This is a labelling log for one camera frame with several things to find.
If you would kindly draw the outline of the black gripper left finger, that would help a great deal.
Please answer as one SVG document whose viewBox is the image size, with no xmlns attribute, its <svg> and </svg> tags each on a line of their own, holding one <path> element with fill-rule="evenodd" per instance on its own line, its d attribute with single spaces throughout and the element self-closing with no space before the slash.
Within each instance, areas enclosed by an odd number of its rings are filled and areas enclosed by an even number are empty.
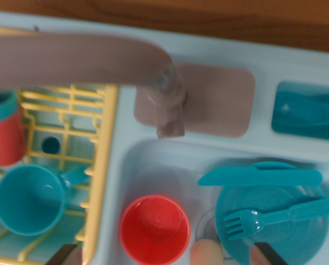
<svg viewBox="0 0 329 265">
<path fill-rule="evenodd" d="M 77 244 L 65 244 L 45 264 L 81 265 L 82 247 L 79 247 Z"/>
</svg>

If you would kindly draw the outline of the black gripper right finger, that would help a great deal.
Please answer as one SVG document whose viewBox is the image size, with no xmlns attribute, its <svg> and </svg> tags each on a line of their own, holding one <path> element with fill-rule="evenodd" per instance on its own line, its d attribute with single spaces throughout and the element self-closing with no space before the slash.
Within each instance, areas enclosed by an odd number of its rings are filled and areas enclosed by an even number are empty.
<svg viewBox="0 0 329 265">
<path fill-rule="evenodd" d="M 285 265 L 285 260 L 266 242 L 250 246 L 250 265 Z"/>
</svg>

